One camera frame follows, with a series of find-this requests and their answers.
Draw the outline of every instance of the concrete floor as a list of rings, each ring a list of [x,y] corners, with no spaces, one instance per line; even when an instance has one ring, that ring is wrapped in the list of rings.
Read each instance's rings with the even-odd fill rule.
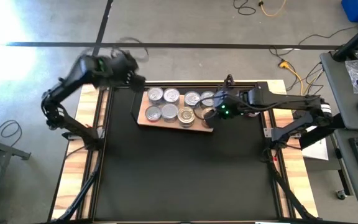
[[[329,35],[354,26],[346,19],[340,0],[288,0],[276,18],[265,17],[257,1],[249,6],[257,12],[240,16],[232,1],[115,0],[103,37],[114,42],[122,36],[144,42],[196,42],[236,44],[297,44],[307,35]],[[0,2],[0,43],[94,42],[107,0],[49,0]],[[281,2],[265,3],[269,12]],[[305,44],[340,45],[357,29],[332,39],[313,37]],[[0,189],[0,222],[35,223],[46,221],[62,165],[67,141],[50,131],[40,110],[41,94],[57,77],[64,77],[82,48],[1,47],[0,46],[0,124],[16,119],[23,137],[16,147],[32,153],[29,161],[13,158]],[[285,59],[305,77],[319,62],[320,50],[296,50]],[[143,55],[139,49],[134,55]],[[267,50],[150,49],[150,61],[140,64],[140,74],[148,80],[222,80],[231,73],[238,80],[283,79],[289,86],[294,77],[277,68],[279,59]],[[337,108],[322,76],[320,91]],[[290,93],[298,94],[299,87]],[[79,92],[64,105],[75,114]],[[358,222],[355,198],[339,201],[333,192],[340,189],[333,172],[311,172],[310,181],[318,212],[328,220]]]

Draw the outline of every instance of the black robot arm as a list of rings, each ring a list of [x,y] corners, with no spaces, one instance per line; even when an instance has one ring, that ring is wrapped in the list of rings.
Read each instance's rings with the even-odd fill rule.
[[[81,55],[75,61],[66,78],[47,90],[42,97],[41,108],[50,129],[65,128],[81,137],[87,149],[99,144],[96,128],[86,127],[68,115],[61,102],[84,84],[100,86],[129,85],[134,91],[143,89],[145,78],[135,72],[138,65],[129,52],[119,50],[116,55]]]
[[[310,126],[321,127],[332,123],[329,104],[320,96],[274,94],[259,85],[251,90],[237,90],[233,84],[233,77],[228,75],[223,88],[213,96],[214,111],[205,115],[209,126],[213,127],[221,119],[274,108],[305,111],[304,116],[283,128],[265,129],[265,136],[270,139],[269,147],[282,149],[286,147],[290,136],[302,133]]]

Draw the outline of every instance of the can lid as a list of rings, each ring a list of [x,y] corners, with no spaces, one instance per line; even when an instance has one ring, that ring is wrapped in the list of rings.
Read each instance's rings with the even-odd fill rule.
[[[195,106],[200,99],[200,94],[195,91],[189,91],[185,94],[185,102],[187,105]]]
[[[205,99],[205,98],[212,97],[212,96],[214,96],[213,92],[205,91],[201,94],[201,99]],[[214,100],[213,99],[203,100],[202,104],[204,104],[205,106],[213,106]]]
[[[149,88],[147,96],[150,100],[159,100],[162,98],[164,91],[159,87]]]
[[[195,119],[195,115],[193,112],[193,109],[191,109],[190,107],[184,107],[181,108],[178,112],[178,119],[180,122],[188,124],[194,121]]]
[[[164,91],[164,100],[166,102],[176,102],[179,99],[179,90],[175,89],[175,88],[167,88]]]
[[[156,121],[161,118],[161,110],[157,106],[149,106],[145,112],[146,118],[151,121]]]
[[[178,108],[173,104],[164,105],[161,109],[162,117],[165,119],[171,119],[178,115]]]
[[[205,109],[203,109],[203,112],[201,112],[201,116],[204,118],[206,113],[210,112],[211,110],[213,110],[213,108],[205,108]]]

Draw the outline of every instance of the yellow cable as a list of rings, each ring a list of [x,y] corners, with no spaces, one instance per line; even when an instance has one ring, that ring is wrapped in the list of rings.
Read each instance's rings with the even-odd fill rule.
[[[292,72],[296,76],[296,78],[299,80],[299,82],[301,83],[300,95],[302,95],[302,93],[303,93],[303,82],[302,82],[301,77],[294,70],[292,70],[290,67],[285,67],[285,68],[288,69],[290,72]]]
[[[262,12],[264,12],[264,14],[265,14],[266,16],[275,17],[275,16],[277,16],[278,13],[284,8],[284,5],[285,5],[286,1],[287,1],[287,0],[284,0],[284,2],[283,2],[283,4],[281,5],[280,9],[279,9],[275,14],[272,14],[272,15],[267,14],[267,13],[265,12],[264,5],[263,5],[263,4],[260,5],[260,8],[262,9]]]
[[[305,89],[305,91],[303,92],[303,94],[305,95],[306,92],[309,90],[309,88],[311,88],[313,86],[313,84],[315,83],[315,81],[317,80],[317,78],[322,74],[323,71],[320,71],[310,82],[310,84],[308,85],[308,87]]]

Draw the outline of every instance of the wooden tabletop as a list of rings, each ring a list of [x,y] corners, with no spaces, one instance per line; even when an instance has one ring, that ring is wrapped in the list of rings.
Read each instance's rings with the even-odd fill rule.
[[[191,81],[191,82],[212,82],[212,81]],[[267,82],[269,90],[272,93],[287,94],[285,90],[285,84],[283,80],[241,80],[240,82]],[[95,90],[92,85],[85,85],[82,87],[80,102],[78,103],[78,109],[76,113],[76,120],[82,124],[92,125],[94,119],[95,108],[98,100],[99,91]],[[107,92],[103,93],[102,108],[99,115],[98,124],[102,125],[104,119],[104,112],[107,102]],[[292,113],[290,110],[274,109],[274,117],[278,127],[286,126],[293,121]],[[266,123],[270,124],[270,118],[268,113],[265,113]],[[290,139],[288,145],[300,147],[299,141]],[[82,140],[71,141],[68,145],[67,153],[78,149],[83,146]],[[83,179],[85,161],[87,151],[82,149],[65,160],[63,165],[62,176],[59,181],[58,192],[56,201],[53,207],[52,219],[58,218],[72,203],[76,195],[81,189],[81,182]],[[97,152],[94,152],[93,163],[96,160]],[[287,172],[290,188],[298,200],[305,206],[305,208],[315,217],[318,216],[316,205],[314,204],[313,193],[311,191],[308,173],[306,171],[305,162],[303,161],[302,151],[299,149],[292,149],[290,147],[283,149],[283,158],[285,161],[285,168]],[[280,189],[280,200],[283,207],[284,216],[289,217],[287,200],[285,194]],[[85,204],[83,209],[83,218],[88,217],[89,205],[90,205],[90,189],[85,198]]]

